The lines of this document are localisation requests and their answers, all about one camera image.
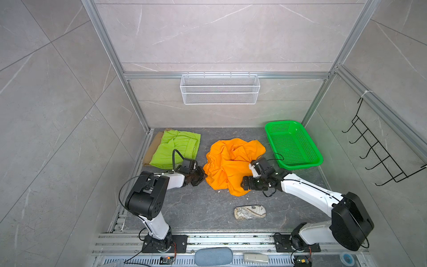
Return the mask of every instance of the dark gray marble floor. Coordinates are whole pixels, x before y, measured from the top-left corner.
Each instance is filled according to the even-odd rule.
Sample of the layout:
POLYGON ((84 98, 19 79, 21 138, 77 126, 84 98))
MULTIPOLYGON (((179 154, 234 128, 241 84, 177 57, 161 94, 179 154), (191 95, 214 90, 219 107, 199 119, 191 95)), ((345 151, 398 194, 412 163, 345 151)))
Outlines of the dark gray marble floor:
MULTIPOLYGON (((155 129, 154 135, 163 129, 155 129)), ((267 158, 274 158, 264 128, 181 128, 202 135, 196 160, 199 165, 207 163, 206 154, 218 140, 241 138, 245 141, 258 140, 265 146, 267 158)), ((143 170, 158 172, 147 166, 143 170)), ((295 170, 301 178, 325 187, 316 167, 295 170)), ((291 229, 299 223, 315 223, 328 220, 319 209, 307 202, 283 192, 265 197, 261 191, 250 191, 245 196, 235 197, 225 190, 213 190, 205 181, 199 186, 187 185, 168 190, 162 208, 166 222, 174 230, 196 229, 291 229), (245 205, 263 205, 267 215, 263 219, 237 221, 234 208, 245 205)), ((142 222, 133 215, 127 216, 124 230, 140 230, 142 222)))

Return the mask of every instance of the gray marble wall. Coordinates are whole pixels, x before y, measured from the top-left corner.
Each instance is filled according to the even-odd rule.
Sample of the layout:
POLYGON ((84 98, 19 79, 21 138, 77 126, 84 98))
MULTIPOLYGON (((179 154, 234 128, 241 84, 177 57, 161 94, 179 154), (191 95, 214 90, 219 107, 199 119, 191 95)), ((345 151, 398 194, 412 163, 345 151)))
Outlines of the gray marble wall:
POLYGON ((131 80, 151 127, 264 127, 273 120, 301 121, 321 79, 261 79, 254 105, 184 105, 179 79, 131 80))
POLYGON ((329 71, 363 0, 97 0, 126 71, 329 71))
MULTIPOLYGON (((369 146, 362 138, 355 144, 360 133, 351 126, 359 104, 359 96, 340 77, 336 77, 315 115, 308 123, 307 131, 323 155, 321 169, 333 190, 358 194, 367 208, 375 229, 368 236, 379 266, 426 266, 427 240, 427 170, 421 171, 399 183, 394 181, 378 187, 391 177, 383 166, 375 166, 379 160, 372 151, 364 157, 369 146)), ((424 164, 404 141, 363 102, 359 116, 388 150, 400 167, 410 174, 424 164)), ((361 131, 366 128, 357 122, 361 131)), ((366 134, 373 144, 373 137, 366 134)), ((385 158, 384 150, 377 145, 375 151, 385 158)), ((385 161, 393 175, 399 173, 396 165, 385 161)))
POLYGON ((383 0, 344 65, 427 139, 427 1, 383 0))
POLYGON ((144 132, 79 0, 0 2, 0 266, 83 266, 144 132))

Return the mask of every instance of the ventilation grate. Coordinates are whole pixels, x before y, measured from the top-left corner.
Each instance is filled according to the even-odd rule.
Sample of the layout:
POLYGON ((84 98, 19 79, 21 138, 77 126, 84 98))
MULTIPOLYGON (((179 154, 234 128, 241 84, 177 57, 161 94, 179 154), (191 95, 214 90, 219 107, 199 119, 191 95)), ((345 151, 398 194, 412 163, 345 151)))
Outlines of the ventilation grate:
MULTIPOLYGON (((111 263, 119 259, 126 260, 122 256, 106 256, 103 264, 111 263)), ((147 264, 151 267, 165 267, 168 265, 160 264, 160 256, 142 255, 136 256, 129 262, 125 263, 125 267, 137 267, 141 266, 138 264, 147 264)), ((178 255, 176 261, 169 265, 172 267, 197 267, 194 262, 194 255, 178 255)), ((264 266, 264 267, 275 267, 275 266, 292 266, 289 255, 269 255, 269 262, 267 264, 252 263, 243 260, 243 255, 234 255, 233 261, 228 265, 221 265, 222 267, 239 267, 239 266, 264 266)))

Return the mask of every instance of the orange cloth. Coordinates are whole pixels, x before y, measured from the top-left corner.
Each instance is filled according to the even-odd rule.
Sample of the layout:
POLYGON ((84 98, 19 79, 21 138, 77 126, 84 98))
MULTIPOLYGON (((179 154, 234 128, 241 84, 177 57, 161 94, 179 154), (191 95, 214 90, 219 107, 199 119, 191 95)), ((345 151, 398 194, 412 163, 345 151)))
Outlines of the orange cloth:
POLYGON ((249 163, 265 152, 258 140, 246 142, 235 138, 214 143, 206 155, 208 163, 203 167, 208 175, 206 182, 214 190, 228 188, 233 196, 243 196, 249 192, 240 185, 244 176, 252 175, 249 163))

